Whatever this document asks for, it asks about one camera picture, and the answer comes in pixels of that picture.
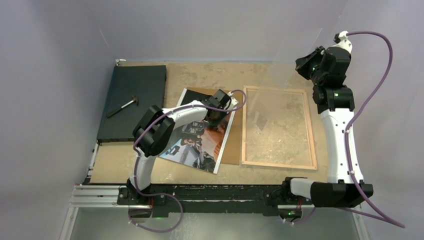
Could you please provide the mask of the printed photo with white border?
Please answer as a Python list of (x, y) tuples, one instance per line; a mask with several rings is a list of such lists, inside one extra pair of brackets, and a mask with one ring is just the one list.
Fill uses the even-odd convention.
[(234, 119), (227, 113), (217, 127), (205, 120), (193, 121), (173, 130), (162, 159), (217, 174)]

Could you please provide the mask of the wooden picture frame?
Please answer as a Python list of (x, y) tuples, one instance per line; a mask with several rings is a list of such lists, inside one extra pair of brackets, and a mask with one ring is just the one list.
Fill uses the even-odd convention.
[(307, 91), (249, 85), (243, 90), (241, 165), (317, 170)]

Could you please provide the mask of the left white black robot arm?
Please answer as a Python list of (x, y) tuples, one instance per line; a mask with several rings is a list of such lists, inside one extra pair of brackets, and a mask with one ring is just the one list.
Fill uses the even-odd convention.
[(136, 152), (134, 169), (127, 181), (131, 189), (129, 197), (138, 205), (146, 203), (152, 195), (148, 188), (152, 184), (151, 176), (156, 157), (172, 147), (170, 139), (175, 130), (200, 123), (201, 129), (191, 132), (183, 131), (179, 145), (191, 146), (200, 155), (213, 156), (220, 148), (226, 135), (223, 125), (227, 117), (244, 107), (246, 97), (239, 101), (234, 97), (235, 91), (217, 90), (213, 95), (206, 95), (172, 108), (151, 106), (133, 130), (133, 150)]

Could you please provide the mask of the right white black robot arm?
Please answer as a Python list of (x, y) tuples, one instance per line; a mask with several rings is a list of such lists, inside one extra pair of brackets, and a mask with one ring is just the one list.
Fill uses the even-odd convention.
[(295, 70), (313, 83), (312, 98), (324, 125), (328, 152), (326, 182), (304, 177), (286, 177), (280, 196), (288, 204), (300, 197), (311, 200), (317, 208), (354, 208), (374, 193), (366, 184), (354, 153), (353, 91), (344, 84), (351, 53), (339, 46), (317, 47), (295, 61)]

